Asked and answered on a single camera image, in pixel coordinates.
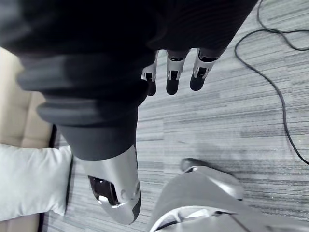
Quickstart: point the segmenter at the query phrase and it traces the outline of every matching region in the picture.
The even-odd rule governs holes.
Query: black fingertip
[[[148,81],[148,96],[153,96],[156,92],[155,81]]]
[[[203,78],[195,78],[193,75],[191,77],[191,81],[190,81],[190,88],[193,90],[193,91],[199,91],[203,85],[204,85],[204,82],[205,82],[205,79]]]
[[[174,95],[177,93],[179,81],[177,80],[167,80],[166,91],[169,95]]]

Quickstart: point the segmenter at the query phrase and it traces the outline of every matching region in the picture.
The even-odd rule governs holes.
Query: floor
[[[267,0],[261,17],[280,29],[309,28],[307,0]],[[97,205],[78,162],[74,162],[66,215],[45,214],[44,232],[144,232],[155,202],[182,158],[200,158],[232,172],[246,189],[245,203],[266,214],[308,220],[309,167],[290,146],[279,97],[262,77],[234,57],[233,47],[258,29],[250,14],[200,92],[189,88],[195,52],[187,57],[175,96],[165,92],[166,57],[160,52],[157,94],[140,107],[137,129],[142,210],[130,226],[114,223]],[[308,35],[290,38],[308,46]],[[288,48],[277,35],[249,38],[240,54],[282,90],[291,136],[309,160],[309,53]],[[64,145],[59,137],[57,145]]]

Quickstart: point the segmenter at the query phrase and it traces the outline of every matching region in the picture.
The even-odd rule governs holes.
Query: robot leg
[[[233,176],[186,159],[184,173],[163,189],[150,232],[309,232],[308,224],[266,216],[242,201],[244,189]]]
[[[110,159],[80,161],[93,194],[106,213],[118,223],[133,223],[141,203],[135,146]]]

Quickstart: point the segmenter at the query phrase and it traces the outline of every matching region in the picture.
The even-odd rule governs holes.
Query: black fabric sleeve
[[[25,67],[17,81],[43,93],[39,115],[77,157],[104,160],[135,144],[155,17],[143,1],[0,0],[0,46]]]

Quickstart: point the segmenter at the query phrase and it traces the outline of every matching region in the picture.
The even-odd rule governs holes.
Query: striped carpet
[[[261,18],[280,29],[309,29],[308,0],[266,0]],[[218,60],[200,92],[189,88],[195,50],[186,60],[176,95],[168,96],[166,56],[159,53],[157,93],[139,111],[137,150],[142,189],[138,220],[114,223],[97,205],[81,166],[74,162],[66,215],[45,214],[44,232],[143,232],[162,187],[180,173],[182,158],[206,160],[232,172],[246,189],[245,203],[272,215],[309,217],[309,167],[290,146],[282,124],[280,99],[267,81],[234,57],[236,42],[258,29],[256,8]],[[289,35],[309,46],[304,33]],[[309,52],[288,48],[277,35],[259,33],[239,50],[250,64],[282,90],[291,136],[309,160]],[[65,141],[57,135],[56,145]]]

